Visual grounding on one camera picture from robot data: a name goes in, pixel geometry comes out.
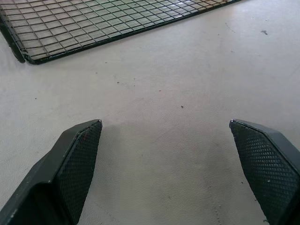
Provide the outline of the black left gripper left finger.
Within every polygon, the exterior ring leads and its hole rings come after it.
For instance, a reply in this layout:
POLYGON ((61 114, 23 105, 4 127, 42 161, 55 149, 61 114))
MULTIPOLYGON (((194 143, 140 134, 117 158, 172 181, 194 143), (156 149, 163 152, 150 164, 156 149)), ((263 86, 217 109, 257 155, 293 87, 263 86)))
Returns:
POLYGON ((65 130, 0 211, 2 225, 76 225, 94 174, 101 120, 65 130))

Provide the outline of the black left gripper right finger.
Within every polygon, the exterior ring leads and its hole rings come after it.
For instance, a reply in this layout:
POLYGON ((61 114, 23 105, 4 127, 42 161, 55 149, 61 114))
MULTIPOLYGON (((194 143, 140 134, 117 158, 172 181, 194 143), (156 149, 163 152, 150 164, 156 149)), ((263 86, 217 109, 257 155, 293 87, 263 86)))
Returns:
POLYGON ((300 223, 300 152, 279 131, 231 120, 244 175, 271 225, 300 223))

